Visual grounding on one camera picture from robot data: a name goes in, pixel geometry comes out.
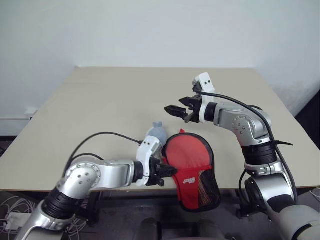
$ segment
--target table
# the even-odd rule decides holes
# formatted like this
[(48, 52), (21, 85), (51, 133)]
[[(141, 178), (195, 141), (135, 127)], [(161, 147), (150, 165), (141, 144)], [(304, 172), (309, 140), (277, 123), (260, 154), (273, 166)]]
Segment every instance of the table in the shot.
[[(37, 112), (0, 159), (0, 189), (50, 191), (62, 175), (75, 147), (97, 132), (117, 132), (142, 140), (153, 122), (162, 121), (169, 136), (182, 128), (204, 137), (215, 155), (215, 175), (221, 189), (238, 188), (244, 157), (236, 136), (211, 123), (184, 123), (164, 111), (180, 105), (192, 92), (192, 80), (208, 72), (216, 92), (264, 109), (272, 119), (280, 145), (297, 187), (320, 185), (319, 150), (268, 84), (250, 68), (121, 68), (77, 67)], [(104, 159), (135, 159), (137, 145), (102, 135), (87, 142), (79, 153)], [(175, 189), (165, 186), (119, 190)]]

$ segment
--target beige tabletop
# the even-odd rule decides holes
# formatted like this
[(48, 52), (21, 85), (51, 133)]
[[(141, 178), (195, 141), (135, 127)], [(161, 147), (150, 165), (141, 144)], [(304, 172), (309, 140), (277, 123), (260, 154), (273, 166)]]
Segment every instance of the beige tabletop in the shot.
[[(162, 121), (169, 136), (182, 128), (199, 134), (215, 155), (215, 175), (221, 189), (236, 189), (244, 169), (244, 157), (236, 136), (211, 123), (184, 123), (164, 111), (168, 105), (193, 96), (192, 80), (208, 72), (216, 93), (249, 105), (260, 106), (272, 119), (277, 140), (297, 187), (320, 185), (320, 153), (285, 105), (249, 68), (76, 68), (64, 84), (37, 112), (0, 158), (0, 189), (50, 191), (62, 175), (75, 147), (97, 132), (117, 132), (143, 140), (153, 122)], [(138, 145), (125, 139), (101, 135), (87, 142), (79, 153), (104, 159), (135, 159)], [(165, 186), (122, 190), (175, 189), (171, 178)]]

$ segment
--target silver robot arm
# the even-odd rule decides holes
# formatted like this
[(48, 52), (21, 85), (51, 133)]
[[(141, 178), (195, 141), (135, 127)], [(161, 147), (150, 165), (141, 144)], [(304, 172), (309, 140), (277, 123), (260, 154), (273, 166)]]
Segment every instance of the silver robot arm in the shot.
[(153, 158), (160, 147), (156, 137), (147, 136), (137, 150), (136, 161), (101, 161), (93, 156), (74, 160), (65, 176), (39, 203), (15, 239), (26, 240), (37, 228), (62, 232), (72, 223), (83, 200), (92, 191), (123, 188), (132, 183), (138, 186), (163, 186), (162, 178), (172, 176), (176, 170)]
[[(286, 240), (318, 240), (320, 214), (305, 205), (295, 202), (292, 183), (278, 158), (275, 143), (271, 142), (263, 120), (254, 112), (233, 102), (216, 101), (216, 98), (201, 93), (214, 94), (208, 73), (202, 73), (192, 82), (194, 97), (179, 101), (192, 110), (170, 105), (164, 109), (170, 115), (182, 118), (186, 123), (210, 123), (233, 132), (242, 148), (244, 168), (251, 177), (245, 188), (252, 207), (266, 213), (277, 225)], [(270, 117), (257, 110), (271, 126)]]

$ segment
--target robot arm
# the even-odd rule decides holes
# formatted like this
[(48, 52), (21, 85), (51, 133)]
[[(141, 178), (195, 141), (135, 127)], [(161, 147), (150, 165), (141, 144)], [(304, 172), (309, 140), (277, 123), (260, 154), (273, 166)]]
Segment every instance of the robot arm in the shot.
[[(294, 191), (284, 165), (278, 159), (276, 142), (272, 142), (265, 122), (254, 112), (233, 102), (216, 101), (208, 73), (192, 82), (193, 97), (179, 101), (192, 110), (170, 105), (164, 109), (186, 123), (210, 123), (233, 132), (242, 148), (244, 168), (251, 177), (245, 188), (252, 208), (268, 214), (287, 240), (316, 240), (320, 236), (320, 214), (314, 209), (297, 205)], [(256, 110), (271, 126), (270, 117)]]
[(15, 238), (26, 240), (36, 228), (63, 231), (73, 221), (77, 210), (92, 191), (138, 186), (163, 186), (163, 179), (173, 176), (175, 168), (160, 164), (152, 156), (160, 150), (160, 141), (147, 136), (137, 150), (136, 161), (101, 161), (93, 156), (74, 160), (66, 174), (41, 201)]

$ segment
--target white wall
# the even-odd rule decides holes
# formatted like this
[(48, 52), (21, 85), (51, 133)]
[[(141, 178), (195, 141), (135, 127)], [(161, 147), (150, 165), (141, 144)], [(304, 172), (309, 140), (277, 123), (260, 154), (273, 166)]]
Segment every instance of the white wall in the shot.
[[(1, 0), (0, 117), (74, 66), (254, 67), (293, 115), (320, 88), (318, 0)], [(0, 122), (0, 136), (24, 121)]]

